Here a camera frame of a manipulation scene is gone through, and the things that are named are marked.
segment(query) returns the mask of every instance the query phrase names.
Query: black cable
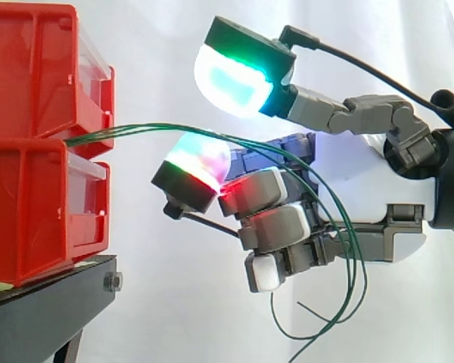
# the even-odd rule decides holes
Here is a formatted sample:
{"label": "black cable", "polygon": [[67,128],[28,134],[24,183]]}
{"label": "black cable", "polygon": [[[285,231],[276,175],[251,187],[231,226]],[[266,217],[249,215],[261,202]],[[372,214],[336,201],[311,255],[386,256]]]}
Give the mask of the black cable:
{"label": "black cable", "polygon": [[381,81],[383,81],[383,82],[387,83],[388,85],[390,85],[391,87],[395,88],[398,92],[404,94],[406,97],[410,98],[414,102],[437,113],[438,107],[436,105],[432,104],[431,102],[425,100],[421,96],[412,92],[404,85],[401,85],[400,83],[398,83],[395,79],[390,78],[385,73],[382,73],[380,70],[377,70],[376,68],[372,67],[370,64],[365,63],[363,60],[360,60],[357,57],[352,56],[351,54],[348,54],[340,49],[331,47],[330,45],[327,45],[322,42],[319,43],[318,49],[325,51],[326,53],[329,53],[331,55],[334,55],[335,57],[343,59],[344,61],[351,63],[354,66],[357,66],[358,68],[370,73],[374,77],[380,79]]}
{"label": "black cable", "polygon": [[412,92],[404,85],[398,83],[395,79],[390,78],[385,73],[382,73],[380,70],[377,70],[376,68],[372,67],[370,64],[365,63],[359,58],[321,42],[319,38],[316,38],[315,36],[312,36],[311,34],[304,32],[301,29],[289,25],[285,26],[285,28],[282,30],[281,36],[279,37],[279,41],[285,44],[289,49],[291,49],[294,45],[298,45],[300,47],[308,48],[313,51],[319,49],[321,51],[325,51],[326,53],[334,55],[335,57],[343,59],[344,61],[370,73],[372,76],[387,83],[391,87],[395,88],[398,92],[405,95],[407,98],[410,98],[412,101],[439,114],[440,108],[437,105]]}
{"label": "black cable", "polygon": [[220,225],[219,223],[215,223],[214,221],[210,221],[204,217],[197,216],[193,213],[184,213],[182,215],[183,218],[190,219],[191,221],[201,223],[202,225],[206,225],[207,227],[211,227],[216,229],[217,231],[224,232],[226,234],[230,234],[233,237],[239,238],[239,233],[234,231],[233,229],[227,228],[224,225]]}

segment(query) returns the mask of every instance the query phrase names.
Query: blue component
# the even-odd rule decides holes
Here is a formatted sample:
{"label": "blue component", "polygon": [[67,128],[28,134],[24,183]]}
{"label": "blue component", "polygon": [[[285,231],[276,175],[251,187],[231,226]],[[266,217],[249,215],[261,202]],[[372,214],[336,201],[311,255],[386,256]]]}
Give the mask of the blue component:
{"label": "blue component", "polygon": [[[281,148],[281,140],[272,140],[268,141],[267,144],[270,144],[274,147]],[[270,156],[272,159],[277,161],[278,163],[284,163],[285,159],[282,155],[263,150],[263,153],[266,155]],[[245,165],[245,171],[246,172],[254,172],[256,170],[264,169],[264,168],[269,168],[270,166],[274,166],[275,163],[273,163],[271,160],[266,159],[265,157],[259,155],[258,153],[255,153],[253,151],[248,151],[244,155],[244,165]]]}
{"label": "blue component", "polygon": [[[315,136],[316,135],[313,133],[310,133],[308,135],[297,133],[286,136],[284,138],[268,141],[268,144],[274,147],[282,148],[303,159],[307,163],[311,163],[314,160],[315,156]],[[279,154],[271,153],[268,151],[266,151],[266,154],[281,164],[284,164],[286,162],[284,157]],[[239,176],[247,174],[248,172],[255,172],[260,169],[275,166],[275,164],[271,160],[266,159],[258,153],[245,149],[232,150],[231,158],[231,168],[227,175],[227,178],[225,179],[226,181],[238,178]]]}
{"label": "blue component", "polygon": [[245,174],[244,154],[245,150],[243,149],[231,150],[230,170],[225,180],[232,180]]}
{"label": "blue component", "polygon": [[283,148],[301,159],[310,158],[313,155],[311,141],[304,134],[289,135],[283,141]]}

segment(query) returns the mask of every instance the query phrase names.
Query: white fingertip pad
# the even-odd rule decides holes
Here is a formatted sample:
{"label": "white fingertip pad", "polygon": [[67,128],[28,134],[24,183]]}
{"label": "white fingertip pad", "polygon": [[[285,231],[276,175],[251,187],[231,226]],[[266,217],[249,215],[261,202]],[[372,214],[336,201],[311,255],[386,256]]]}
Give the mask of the white fingertip pad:
{"label": "white fingertip pad", "polygon": [[278,266],[273,255],[255,256],[252,260],[252,270],[259,292],[273,291],[281,286]]}

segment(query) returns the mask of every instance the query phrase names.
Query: white backdrop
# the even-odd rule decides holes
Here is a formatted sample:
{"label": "white backdrop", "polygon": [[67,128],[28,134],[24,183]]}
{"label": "white backdrop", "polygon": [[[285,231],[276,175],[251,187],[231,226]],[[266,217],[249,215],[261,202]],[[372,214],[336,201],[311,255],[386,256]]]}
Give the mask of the white backdrop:
{"label": "white backdrop", "polygon": [[[76,0],[82,24],[117,71],[118,124],[185,123],[266,140],[298,130],[279,119],[239,120],[197,90],[193,63],[214,15],[272,38],[292,24],[374,64],[426,98],[454,90],[453,26],[442,0]],[[294,82],[333,98],[390,93],[369,75],[304,50]],[[433,114],[418,115],[439,126]],[[79,363],[283,362],[300,346],[269,314],[269,297],[248,292],[239,243],[163,216],[150,180],[177,134],[119,140],[102,157],[113,168],[111,247],[125,276],[117,301],[83,336]],[[214,204],[210,213],[220,214]],[[232,220],[222,221],[235,226]],[[454,362],[454,234],[428,242],[397,265],[370,265],[365,305],[299,362]],[[312,269],[276,297],[284,326],[309,334],[322,325],[295,307],[325,315],[341,304],[344,263]]]}

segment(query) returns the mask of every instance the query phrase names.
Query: green light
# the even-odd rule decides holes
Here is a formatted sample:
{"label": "green light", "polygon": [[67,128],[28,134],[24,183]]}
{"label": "green light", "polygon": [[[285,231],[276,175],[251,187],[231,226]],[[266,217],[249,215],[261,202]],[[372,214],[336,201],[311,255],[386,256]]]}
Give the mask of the green light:
{"label": "green light", "polygon": [[194,67],[195,82],[212,104],[238,117],[254,116],[266,103],[272,83],[260,70],[224,57],[202,45]]}
{"label": "green light", "polygon": [[230,170],[230,149],[225,141],[186,133],[168,153],[166,161],[210,186],[217,193]]}

